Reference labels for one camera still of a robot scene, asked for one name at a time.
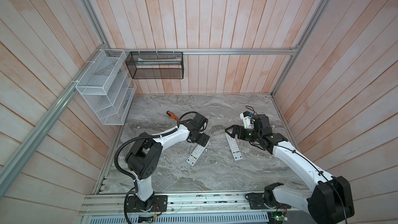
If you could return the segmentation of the white remote control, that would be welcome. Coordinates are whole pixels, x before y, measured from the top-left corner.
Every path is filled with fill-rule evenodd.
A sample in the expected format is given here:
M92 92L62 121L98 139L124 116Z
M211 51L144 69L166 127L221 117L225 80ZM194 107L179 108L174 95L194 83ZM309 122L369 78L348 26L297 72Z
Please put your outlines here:
M240 152L240 149L238 147L238 144L236 142L235 138L230 137L227 133L226 133L226 138L227 138L227 142L229 144L229 147L231 149L231 153L232 156L234 158L235 161L240 161L243 159L242 154Z
M202 153L205 151L209 143L206 144L206 146L202 146L198 144L196 148L193 150L193 152L190 154L190 156L187 158L186 162L190 166L194 166L196 162L198 161L199 157L202 155Z

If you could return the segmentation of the orange handled screwdriver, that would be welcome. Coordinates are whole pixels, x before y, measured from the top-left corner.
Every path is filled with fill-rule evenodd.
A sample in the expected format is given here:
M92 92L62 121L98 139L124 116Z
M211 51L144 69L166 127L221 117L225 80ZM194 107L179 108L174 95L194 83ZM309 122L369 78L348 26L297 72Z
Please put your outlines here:
M179 118L178 118L175 114L173 114L172 112L170 112L170 111L167 111L166 114L167 114L169 117L175 119L176 121L179 120Z

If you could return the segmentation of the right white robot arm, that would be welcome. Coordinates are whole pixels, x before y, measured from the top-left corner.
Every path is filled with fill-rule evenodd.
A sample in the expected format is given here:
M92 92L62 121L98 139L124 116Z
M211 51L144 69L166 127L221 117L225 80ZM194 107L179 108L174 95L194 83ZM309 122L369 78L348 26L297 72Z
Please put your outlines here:
M355 214L351 186L315 165L280 133L263 129L246 129L233 125L226 129L232 138L248 141L283 161L307 185L309 191L273 183L264 188L263 204L268 208L290 205L304 211L318 224L347 222Z

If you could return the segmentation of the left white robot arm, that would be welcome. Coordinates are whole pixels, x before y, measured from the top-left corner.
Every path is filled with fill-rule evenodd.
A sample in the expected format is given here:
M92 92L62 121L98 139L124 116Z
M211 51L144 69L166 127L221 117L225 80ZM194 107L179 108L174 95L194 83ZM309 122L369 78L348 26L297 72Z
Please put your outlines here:
M135 197L143 209L152 206L154 190L151 175L155 171L162 152L171 146L191 141L205 147L209 136L204 133L208 120L185 120L176 127L159 134L142 133L125 157L127 174L134 181Z

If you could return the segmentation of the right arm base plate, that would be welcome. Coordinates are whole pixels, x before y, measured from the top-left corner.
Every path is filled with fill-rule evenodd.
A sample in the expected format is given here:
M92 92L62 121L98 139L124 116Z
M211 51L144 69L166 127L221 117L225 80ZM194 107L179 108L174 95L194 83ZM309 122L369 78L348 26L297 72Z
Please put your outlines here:
M245 199L249 202L250 209L290 209L291 206L288 204L280 204L277 202L267 202L263 193L248 193L245 195Z

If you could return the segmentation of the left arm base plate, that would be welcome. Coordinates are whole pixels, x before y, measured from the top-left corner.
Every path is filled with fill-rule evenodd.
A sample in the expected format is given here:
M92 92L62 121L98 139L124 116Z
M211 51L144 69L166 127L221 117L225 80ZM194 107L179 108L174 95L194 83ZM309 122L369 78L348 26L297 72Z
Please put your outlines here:
M125 198L124 211L126 213L144 213L144 212L166 212L167 195L154 195L147 201L142 201L136 195Z

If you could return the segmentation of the aluminium frame bar back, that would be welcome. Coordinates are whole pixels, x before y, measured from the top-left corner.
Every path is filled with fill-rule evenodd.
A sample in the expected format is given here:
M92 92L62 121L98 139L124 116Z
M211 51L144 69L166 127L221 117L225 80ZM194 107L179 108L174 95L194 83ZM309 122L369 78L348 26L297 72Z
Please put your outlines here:
M135 48L135 49L110 49L128 52L182 52L184 55L285 55L292 56L298 52L294 48Z

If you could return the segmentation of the aluminium frame bar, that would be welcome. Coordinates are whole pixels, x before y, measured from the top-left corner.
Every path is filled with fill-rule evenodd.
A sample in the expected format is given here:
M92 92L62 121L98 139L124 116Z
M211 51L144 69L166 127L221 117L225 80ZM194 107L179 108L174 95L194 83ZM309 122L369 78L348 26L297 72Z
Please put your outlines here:
M5 196L18 175L22 172L22 169L27 165L44 138L48 135L49 131L75 97L77 93L76 85L81 81L85 72L94 63L99 53L107 47L107 44L101 44L95 49L94 53L80 69L75 78L69 82L66 89L64 89L50 109L42 116L38 124L25 137L22 144L18 146L16 151L7 160L4 167L1 168L1 198Z
M292 56L298 52L294 48L135 48L135 49L110 49L128 52L182 52L184 55L285 55Z

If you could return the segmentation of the aluminium mounting rail front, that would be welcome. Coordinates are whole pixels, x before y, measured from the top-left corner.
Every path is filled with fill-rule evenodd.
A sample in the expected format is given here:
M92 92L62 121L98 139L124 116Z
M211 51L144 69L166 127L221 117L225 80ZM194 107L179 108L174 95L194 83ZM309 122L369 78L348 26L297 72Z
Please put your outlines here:
M253 212L247 195L251 191L164 192L167 196L164 214L245 213ZM79 216L118 215L123 213L124 194L88 195Z

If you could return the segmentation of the aluminium frame bar left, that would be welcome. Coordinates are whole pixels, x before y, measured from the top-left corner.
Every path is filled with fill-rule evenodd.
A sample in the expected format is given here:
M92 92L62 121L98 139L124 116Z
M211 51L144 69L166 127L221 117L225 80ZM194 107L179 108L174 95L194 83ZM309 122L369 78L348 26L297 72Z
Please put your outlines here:
M27 165L44 138L48 135L49 131L75 97L77 93L76 85L81 81L85 72L94 63L99 53L107 47L107 44L101 44L95 49L94 53L80 69L75 78L69 82L66 89L64 89L50 109L42 116L38 124L25 137L22 144L18 146L16 151L7 160L4 167L1 168L1 198L5 196L18 175L22 172L22 169Z

